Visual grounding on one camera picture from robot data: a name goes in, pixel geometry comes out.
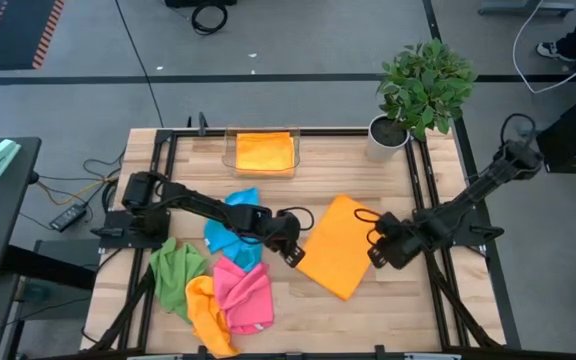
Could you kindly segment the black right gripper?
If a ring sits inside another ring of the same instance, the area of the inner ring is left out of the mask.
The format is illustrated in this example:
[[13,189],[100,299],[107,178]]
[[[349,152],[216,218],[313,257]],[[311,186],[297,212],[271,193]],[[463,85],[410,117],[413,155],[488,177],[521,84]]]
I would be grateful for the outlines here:
[[421,252],[422,242],[414,234],[412,224],[400,221],[390,212],[377,221],[377,232],[380,235],[377,245],[372,245],[367,254],[378,269],[388,263],[394,268],[404,268]]

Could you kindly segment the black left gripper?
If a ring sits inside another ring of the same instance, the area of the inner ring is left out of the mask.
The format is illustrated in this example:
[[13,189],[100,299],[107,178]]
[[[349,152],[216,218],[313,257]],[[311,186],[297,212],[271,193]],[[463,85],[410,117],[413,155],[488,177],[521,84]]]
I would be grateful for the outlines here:
[[295,268],[305,256],[297,245],[301,224],[290,212],[279,212],[277,216],[262,222],[262,242],[273,252],[283,253],[286,264]]

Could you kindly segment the orange microfiber towel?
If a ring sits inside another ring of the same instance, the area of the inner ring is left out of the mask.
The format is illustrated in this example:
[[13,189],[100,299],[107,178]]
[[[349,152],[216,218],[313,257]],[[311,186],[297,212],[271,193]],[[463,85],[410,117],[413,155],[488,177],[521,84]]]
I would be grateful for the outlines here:
[[316,221],[297,269],[342,300],[348,300],[371,265],[367,235],[374,228],[355,211],[365,205],[346,195],[337,196]]
[[295,145],[288,132],[239,133],[235,167],[248,173],[289,173],[295,167]]
[[192,279],[185,289],[187,317],[193,334],[217,358],[234,357],[240,351],[232,344],[226,317],[214,291],[214,279],[201,275]]

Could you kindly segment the pink microfiber towel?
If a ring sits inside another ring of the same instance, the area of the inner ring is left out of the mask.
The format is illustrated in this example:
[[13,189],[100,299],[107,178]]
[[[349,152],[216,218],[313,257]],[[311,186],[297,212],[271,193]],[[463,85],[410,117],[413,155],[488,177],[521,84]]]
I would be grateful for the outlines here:
[[214,291],[228,328],[236,335],[252,335],[274,324],[269,266],[258,263],[250,272],[226,257],[213,268]]

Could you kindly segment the blue microfiber towel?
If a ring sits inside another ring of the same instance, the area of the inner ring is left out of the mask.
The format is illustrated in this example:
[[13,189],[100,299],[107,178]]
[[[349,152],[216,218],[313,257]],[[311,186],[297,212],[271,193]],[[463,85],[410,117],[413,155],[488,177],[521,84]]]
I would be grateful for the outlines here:
[[[257,188],[249,188],[233,192],[225,198],[225,203],[228,205],[258,205],[259,191]],[[211,254],[221,251],[226,258],[246,273],[251,272],[261,262],[261,244],[253,244],[253,239],[250,238],[242,241],[233,232],[214,220],[206,222],[204,242]]]

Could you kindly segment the green microfiber towel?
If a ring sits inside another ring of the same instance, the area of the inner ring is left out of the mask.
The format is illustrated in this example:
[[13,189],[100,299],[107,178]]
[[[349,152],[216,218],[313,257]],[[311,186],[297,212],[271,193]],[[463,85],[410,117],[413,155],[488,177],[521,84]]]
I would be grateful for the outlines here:
[[206,258],[192,245],[178,245],[169,237],[149,259],[154,276],[154,295],[166,313],[174,313],[190,324],[186,286],[194,278],[204,275]]

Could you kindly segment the clear plastic bin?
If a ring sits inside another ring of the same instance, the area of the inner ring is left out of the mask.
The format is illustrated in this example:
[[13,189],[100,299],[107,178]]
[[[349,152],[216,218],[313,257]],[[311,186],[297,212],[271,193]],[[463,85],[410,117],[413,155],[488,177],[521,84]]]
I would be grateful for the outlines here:
[[[269,133],[269,132],[288,132],[294,140],[295,145],[295,167],[289,173],[279,174],[260,174],[248,173],[237,170],[235,167],[236,156],[236,137],[239,133]],[[297,167],[300,164],[300,136],[301,131],[299,127],[283,126],[283,127],[227,127],[224,134],[224,148],[222,155],[222,163],[227,167],[231,173],[238,177],[257,177],[257,178],[292,178],[295,176]]]

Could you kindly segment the potted plant in white pot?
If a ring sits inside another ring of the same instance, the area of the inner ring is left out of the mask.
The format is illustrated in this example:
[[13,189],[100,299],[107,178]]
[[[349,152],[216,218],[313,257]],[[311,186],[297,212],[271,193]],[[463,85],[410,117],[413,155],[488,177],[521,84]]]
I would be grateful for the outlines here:
[[382,69],[375,92],[381,114],[369,124],[366,146],[378,163],[413,139],[424,141],[428,131],[447,134],[477,79],[471,62],[437,38],[405,46]]

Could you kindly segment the black power adapter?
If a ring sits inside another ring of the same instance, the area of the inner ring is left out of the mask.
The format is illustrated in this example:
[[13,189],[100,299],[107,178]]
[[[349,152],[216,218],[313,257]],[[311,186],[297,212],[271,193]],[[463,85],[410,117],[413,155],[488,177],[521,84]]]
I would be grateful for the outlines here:
[[84,205],[73,204],[62,212],[59,216],[54,218],[49,227],[52,230],[63,232],[68,227],[79,221],[87,214],[87,208]]

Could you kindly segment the black desk foot beam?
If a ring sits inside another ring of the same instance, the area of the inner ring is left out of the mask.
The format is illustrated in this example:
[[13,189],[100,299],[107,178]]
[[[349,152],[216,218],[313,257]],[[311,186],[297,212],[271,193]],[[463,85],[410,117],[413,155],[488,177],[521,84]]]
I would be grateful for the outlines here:
[[96,280],[96,273],[92,270],[13,245],[7,247],[0,269],[82,290],[92,290]]

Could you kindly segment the person's shoe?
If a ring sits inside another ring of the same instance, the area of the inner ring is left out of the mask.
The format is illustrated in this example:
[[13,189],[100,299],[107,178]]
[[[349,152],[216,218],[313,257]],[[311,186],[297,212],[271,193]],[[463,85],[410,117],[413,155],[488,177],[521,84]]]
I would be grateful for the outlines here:
[[538,55],[549,58],[556,59],[563,62],[574,62],[574,59],[563,56],[557,49],[555,42],[540,42],[535,48]]

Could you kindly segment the grey desk foot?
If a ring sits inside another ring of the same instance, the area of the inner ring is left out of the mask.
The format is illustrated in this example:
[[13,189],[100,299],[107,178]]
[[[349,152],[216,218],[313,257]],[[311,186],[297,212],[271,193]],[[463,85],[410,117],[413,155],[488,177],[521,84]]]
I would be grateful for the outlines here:
[[483,0],[479,15],[528,14],[534,10],[565,17],[575,10],[572,3],[557,0]]

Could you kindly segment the black orange-striped floor mat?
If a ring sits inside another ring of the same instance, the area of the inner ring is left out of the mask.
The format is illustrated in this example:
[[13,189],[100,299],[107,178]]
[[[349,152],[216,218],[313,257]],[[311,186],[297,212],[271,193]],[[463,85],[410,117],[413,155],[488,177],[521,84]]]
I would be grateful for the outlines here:
[[0,0],[0,71],[43,66],[65,0]]

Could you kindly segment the black table-edge bracket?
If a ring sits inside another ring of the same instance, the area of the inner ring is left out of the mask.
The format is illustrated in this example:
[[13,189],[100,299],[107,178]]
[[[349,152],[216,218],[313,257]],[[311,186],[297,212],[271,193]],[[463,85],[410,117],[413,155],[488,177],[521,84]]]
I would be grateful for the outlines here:
[[207,129],[209,128],[207,119],[203,112],[199,112],[197,115],[197,123],[193,124],[193,117],[189,116],[187,119],[186,127],[189,129],[196,129],[200,137],[207,135]]

